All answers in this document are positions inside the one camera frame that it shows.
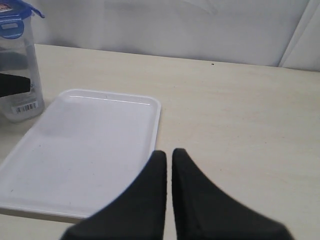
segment table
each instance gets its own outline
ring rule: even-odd
[[[186,148],[232,197],[297,240],[318,239],[320,72],[48,45],[36,53],[47,106],[72,88],[153,96],[169,176],[173,149]],[[0,162],[36,120],[0,117]],[[70,225],[0,215],[0,238],[58,240]],[[164,239],[176,239],[170,185]]]

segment blue lid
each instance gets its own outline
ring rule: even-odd
[[[0,0],[0,37],[21,37],[25,30],[23,20],[30,17],[32,12],[41,18],[45,17],[39,10],[22,0]]]

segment barcode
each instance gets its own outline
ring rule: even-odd
[[[26,105],[12,107],[12,111],[14,114],[22,114],[22,113],[37,109],[38,107],[39,107],[39,104],[37,101],[35,101],[32,103],[28,103]]]

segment clear plastic container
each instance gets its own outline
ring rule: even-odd
[[[30,79],[30,92],[0,97],[2,113],[11,122],[33,118],[45,109],[31,28],[33,10],[20,0],[0,0],[0,74]]]

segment plastic tray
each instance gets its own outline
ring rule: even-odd
[[[85,218],[135,179],[155,148],[151,97],[61,93],[0,166],[0,208]]]

